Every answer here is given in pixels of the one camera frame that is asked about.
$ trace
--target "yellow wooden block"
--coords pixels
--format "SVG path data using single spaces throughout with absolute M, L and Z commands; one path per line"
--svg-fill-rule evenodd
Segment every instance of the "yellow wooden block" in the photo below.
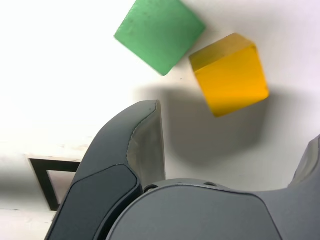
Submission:
M 192 54 L 189 59 L 216 117 L 269 96 L 255 44 L 237 33 Z

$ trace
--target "white surface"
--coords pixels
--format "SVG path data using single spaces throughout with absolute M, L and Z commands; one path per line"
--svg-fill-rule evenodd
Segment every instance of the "white surface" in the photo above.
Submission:
M 155 98 L 168 178 L 239 190 L 288 185 L 320 134 L 319 1 L 183 2 L 207 25 L 187 55 L 233 32 L 248 37 L 269 100 L 214 118 L 187 57 L 161 77 L 113 38 L 134 0 L 0 1 L 0 209 L 37 211 L 43 221 L 48 206 L 24 154 L 81 159 L 112 117 Z M 15 214 L 0 224 L 1 239 L 43 239 Z M 17 222 L 25 227 L 13 232 Z
M 61 204 L 76 173 L 67 171 L 47 171 L 47 173 L 54 189 L 56 199 L 58 203 Z
M 43 240 L 55 213 L 0 209 L 1 240 Z

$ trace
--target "black line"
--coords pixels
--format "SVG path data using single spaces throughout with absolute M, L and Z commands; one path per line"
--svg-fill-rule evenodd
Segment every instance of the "black line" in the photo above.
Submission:
M 44 159 L 29 159 L 34 169 L 36 177 L 40 183 L 46 201 L 52 211 L 57 211 L 59 203 L 55 190 L 52 186 L 47 171 L 71 172 L 75 173 L 80 165 L 80 162 L 75 161 L 55 161 Z

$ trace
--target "green wooden block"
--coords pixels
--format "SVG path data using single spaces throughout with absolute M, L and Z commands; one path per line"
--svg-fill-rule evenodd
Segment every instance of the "green wooden block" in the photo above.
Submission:
M 114 37 L 164 76 L 205 28 L 179 0 L 137 0 Z

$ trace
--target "gray plastic housing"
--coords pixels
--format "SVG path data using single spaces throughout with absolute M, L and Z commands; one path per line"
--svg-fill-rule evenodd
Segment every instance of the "gray plastic housing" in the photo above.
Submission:
M 319 240 L 319 148 L 320 136 L 285 189 L 165 180 L 160 103 L 140 102 L 95 137 L 46 239 Z

